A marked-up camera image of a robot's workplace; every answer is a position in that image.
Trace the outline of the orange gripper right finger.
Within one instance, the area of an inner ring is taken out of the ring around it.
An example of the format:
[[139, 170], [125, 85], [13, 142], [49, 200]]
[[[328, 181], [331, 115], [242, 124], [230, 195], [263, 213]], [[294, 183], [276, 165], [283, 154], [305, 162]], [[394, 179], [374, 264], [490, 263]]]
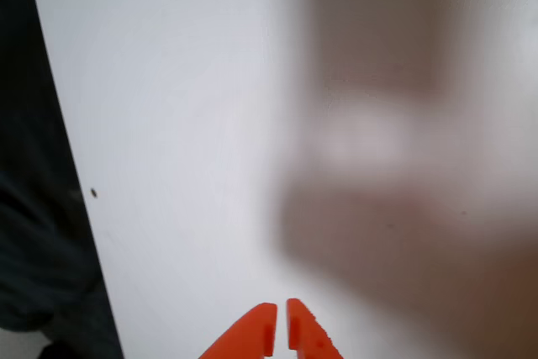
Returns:
[[298, 359], [342, 359], [327, 332], [298, 298], [287, 301], [288, 347]]

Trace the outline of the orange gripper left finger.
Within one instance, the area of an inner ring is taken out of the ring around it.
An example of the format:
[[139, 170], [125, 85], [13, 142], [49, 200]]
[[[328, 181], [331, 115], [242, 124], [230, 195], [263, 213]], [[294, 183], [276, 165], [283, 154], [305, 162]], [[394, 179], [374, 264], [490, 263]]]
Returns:
[[258, 304], [235, 321], [200, 359], [262, 359], [272, 357], [277, 306]]

